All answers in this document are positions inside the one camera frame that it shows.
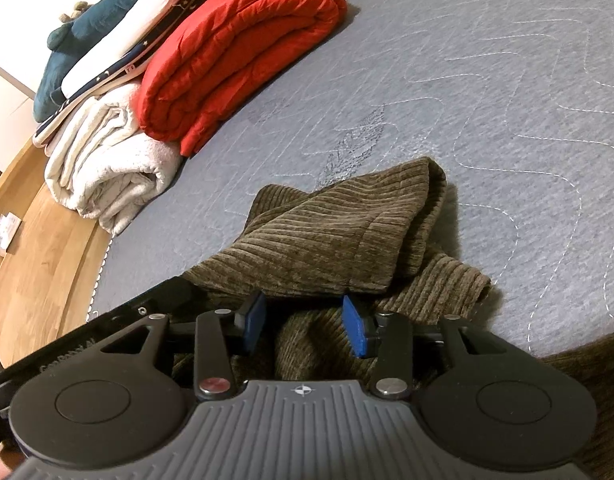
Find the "quilted gray fabric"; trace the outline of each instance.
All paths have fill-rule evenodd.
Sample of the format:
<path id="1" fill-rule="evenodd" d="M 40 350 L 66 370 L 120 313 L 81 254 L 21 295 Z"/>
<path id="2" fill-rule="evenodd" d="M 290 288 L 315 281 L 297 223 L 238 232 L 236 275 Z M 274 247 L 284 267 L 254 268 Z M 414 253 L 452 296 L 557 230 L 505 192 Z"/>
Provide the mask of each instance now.
<path id="1" fill-rule="evenodd" d="M 430 155 L 435 238 L 496 283 L 480 319 L 537 355 L 614 331 L 614 0 L 348 2 L 114 240 L 92 315 L 228 245 L 265 184 Z"/>

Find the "blue fabric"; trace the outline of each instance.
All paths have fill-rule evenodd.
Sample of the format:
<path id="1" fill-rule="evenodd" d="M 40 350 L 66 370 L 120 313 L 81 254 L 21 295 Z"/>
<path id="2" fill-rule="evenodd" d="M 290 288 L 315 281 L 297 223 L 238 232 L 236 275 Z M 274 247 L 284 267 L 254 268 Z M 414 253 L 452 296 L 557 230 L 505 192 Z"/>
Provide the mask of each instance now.
<path id="1" fill-rule="evenodd" d="M 34 119 L 42 123 L 66 101 L 60 85 L 74 65 L 102 40 L 138 0 L 100 0 L 80 17 L 54 30 L 47 40 L 52 54 L 34 99 Z"/>

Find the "brown corduroy garment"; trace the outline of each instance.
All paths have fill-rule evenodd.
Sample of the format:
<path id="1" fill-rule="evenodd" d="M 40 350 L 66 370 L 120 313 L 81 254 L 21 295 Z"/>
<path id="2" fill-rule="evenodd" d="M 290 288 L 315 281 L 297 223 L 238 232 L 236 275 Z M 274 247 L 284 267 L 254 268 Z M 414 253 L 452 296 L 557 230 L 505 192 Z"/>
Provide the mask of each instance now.
<path id="1" fill-rule="evenodd" d="M 429 158 L 311 194 L 261 189 L 239 238 L 184 273 L 215 296 L 237 300 L 259 289 L 273 305 L 270 329 L 253 356 L 235 359 L 236 374 L 366 383 L 373 360 L 351 355 L 341 323 L 346 292 L 373 294 L 377 310 L 422 324 L 469 317 L 489 279 L 428 243 L 445 191 L 444 172 Z M 607 480 L 614 479 L 612 352 L 614 337 L 547 359 L 596 398 L 599 431 L 583 459 Z"/>

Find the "folded red comforter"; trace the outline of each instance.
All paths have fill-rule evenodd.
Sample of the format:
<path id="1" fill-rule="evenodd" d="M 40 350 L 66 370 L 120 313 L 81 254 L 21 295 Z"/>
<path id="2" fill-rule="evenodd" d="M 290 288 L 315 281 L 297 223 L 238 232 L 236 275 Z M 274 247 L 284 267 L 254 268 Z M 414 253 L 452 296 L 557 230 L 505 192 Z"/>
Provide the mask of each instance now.
<path id="1" fill-rule="evenodd" d="M 200 150 L 275 74 L 344 19 L 345 0 L 207 0 L 167 38 L 133 100 L 157 140 Z"/>

